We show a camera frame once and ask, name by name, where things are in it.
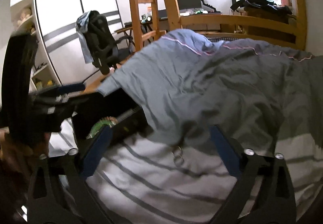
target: teddy bear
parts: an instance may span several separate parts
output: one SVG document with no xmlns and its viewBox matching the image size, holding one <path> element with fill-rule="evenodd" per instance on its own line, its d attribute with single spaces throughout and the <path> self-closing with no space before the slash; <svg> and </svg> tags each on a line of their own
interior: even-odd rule
<svg viewBox="0 0 323 224">
<path fill-rule="evenodd" d="M 30 33 L 31 33 L 31 34 L 33 34 L 35 31 L 36 31 L 36 28 L 35 28 L 35 26 L 33 26 L 33 27 L 30 29 Z"/>
<path fill-rule="evenodd" d="M 20 26 L 30 16 L 31 16 L 31 9 L 24 8 L 20 14 L 20 20 L 18 20 L 18 22 L 17 22 L 18 26 Z"/>
</svg>

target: chair armrest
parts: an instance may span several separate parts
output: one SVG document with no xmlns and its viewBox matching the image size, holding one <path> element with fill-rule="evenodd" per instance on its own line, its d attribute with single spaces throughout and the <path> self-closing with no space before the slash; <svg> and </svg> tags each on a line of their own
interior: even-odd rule
<svg viewBox="0 0 323 224">
<path fill-rule="evenodd" d="M 123 37 L 119 38 L 118 40 L 116 40 L 116 44 L 120 44 L 120 43 L 121 43 L 123 40 L 125 40 L 125 39 L 128 39 L 128 40 L 129 40 L 129 42 L 132 42 L 133 37 L 132 37 L 132 36 L 130 36 L 130 35 L 125 35 L 125 36 L 123 36 Z"/>
</svg>

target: black office chair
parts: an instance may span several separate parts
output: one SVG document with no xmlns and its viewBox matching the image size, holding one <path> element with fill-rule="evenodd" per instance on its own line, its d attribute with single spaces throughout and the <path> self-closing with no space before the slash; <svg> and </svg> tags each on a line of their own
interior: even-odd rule
<svg viewBox="0 0 323 224">
<path fill-rule="evenodd" d="M 88 17 L 88 31 L 83 33 L 88 49 L 93 58 L 93 65 L 100 69 L 103 75 L 110 72 L 110 67 L 117 69 L 117 63 L 126 59 L 132 53 L 132 36 L 123 36 L 115 40 L 112 36 L 107 19 L 98 11 L 91 11 Z M 117 45 L 128 40 L 128 47 L 118 49 Z"/>
</svg>

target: chair backrest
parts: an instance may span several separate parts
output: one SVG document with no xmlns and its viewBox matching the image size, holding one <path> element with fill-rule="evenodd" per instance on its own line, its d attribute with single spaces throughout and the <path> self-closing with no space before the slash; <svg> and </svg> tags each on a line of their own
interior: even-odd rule
<svg viewBox="0 0 323 224">
<path fill-rule="evenodd" d="M 100 15 L 98 11 L 91 11 L 88 18 L 88 31 L 84 34 L 84 37 L 91 54 L 97 51 L 98 48 L 103 50 L 107 46 L 111 48 L 116 46 L 106 17 Z"/>
<path fill-rule="evenodd" d="M 91 11 L 88 17 L 88 31 L 83 35 L 93 58 L 93 65 L 99 68 L 102 74 L 108 74 L 110 67 L 117 63 L 118 48 L 106 17 L 98 11 Z"/>
</svg>

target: wooden ladder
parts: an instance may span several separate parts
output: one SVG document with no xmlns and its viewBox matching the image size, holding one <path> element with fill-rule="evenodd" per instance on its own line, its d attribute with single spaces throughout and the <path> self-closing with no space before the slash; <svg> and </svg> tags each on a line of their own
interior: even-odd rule
<svg viewBox="0 0 323 224">
<path fill-rule="evenodd" d="M 152 12 L 152 30 L 151 32 L 142 34 L 141 22 L 139 16 L 139 7 L 138 4 L 151 3 L 151 12 Z M 143 48 L 143 43 L 150 39 L 151 37 L 154 40 L 160 38 L 160 35 L 165 33 L 165 31 L 159 30 L 159 17 L 158 17 L 158 5 L 157 0 L 130 0 L 130 10 L 131 10 L 131 20 L 132 20 L 132 31 L 136 45 L 136 51 L 139 51 Z"/>
</svg>

